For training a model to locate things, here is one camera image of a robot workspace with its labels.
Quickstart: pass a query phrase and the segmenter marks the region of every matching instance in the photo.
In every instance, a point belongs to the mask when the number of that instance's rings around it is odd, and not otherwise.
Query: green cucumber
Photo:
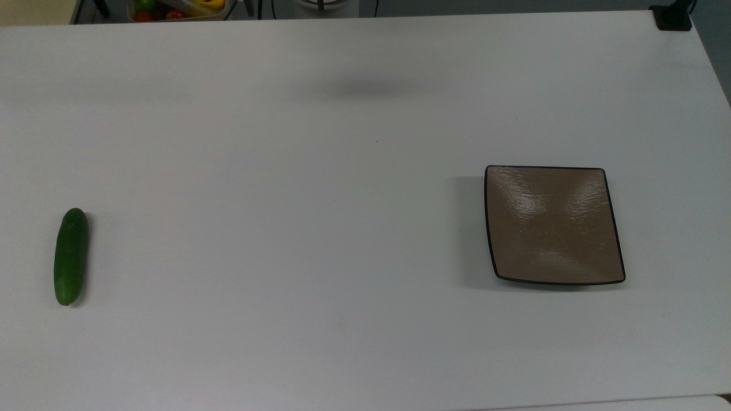
[[[56,260],[53,263],[53,286],[56,300],[68,306],[81,294],[86,277],[86,254],[89,247],[89,223],[79,208],[66,212],[58,229]]]

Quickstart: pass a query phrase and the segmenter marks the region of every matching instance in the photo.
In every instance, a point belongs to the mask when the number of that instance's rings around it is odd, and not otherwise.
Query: square plate
[[[485,216],[501,279],[565,285],[625,279],[601,168],[488,166]]]

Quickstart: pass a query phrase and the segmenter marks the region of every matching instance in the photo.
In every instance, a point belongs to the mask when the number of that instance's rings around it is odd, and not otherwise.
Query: floor
[[[102,18],[91,0],[81,0],[79,24],[128,23],[126,2],[106,0],[111,10]],[[274,1],[278,19],[294,17],[292,0],[264,0],[262,15],[271,19]],[[601,10],[647,10],[652,4],[669,4],[670,0],[379,0],[378,17],[415,15],[463,15],[525,12],[579,12]],[[360,17],[373,16],[376,0],[360,0]],[[731,0],[699,0],[693,21],[731,104]],[[254,20],[239,4],[229,20]]]

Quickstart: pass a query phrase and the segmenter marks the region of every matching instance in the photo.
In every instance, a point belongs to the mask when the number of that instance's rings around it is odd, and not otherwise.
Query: black stand
[[[109,17],[109,7],[107,6],[106,1],[94,0],[94,4],[96,5],[96,9],[99,10],[99,14],[102,15],[103,18]]]
[[[670,6],[650,6],[657,28],[662,31],[690,31],[693,23],[690,22],[688,6],[692,1],[676,0]]]
[[[254,4],[251,2],[251,0],[243,0],[243,5],[244,7],[246,7],[246,15],[248,15],[249,17],[254,17]]]

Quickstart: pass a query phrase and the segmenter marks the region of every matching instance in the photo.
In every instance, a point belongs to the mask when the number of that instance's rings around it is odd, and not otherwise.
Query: plate
[[[498,278],[565,285],[626,278],[601,168],[488,166],[485,215]]]

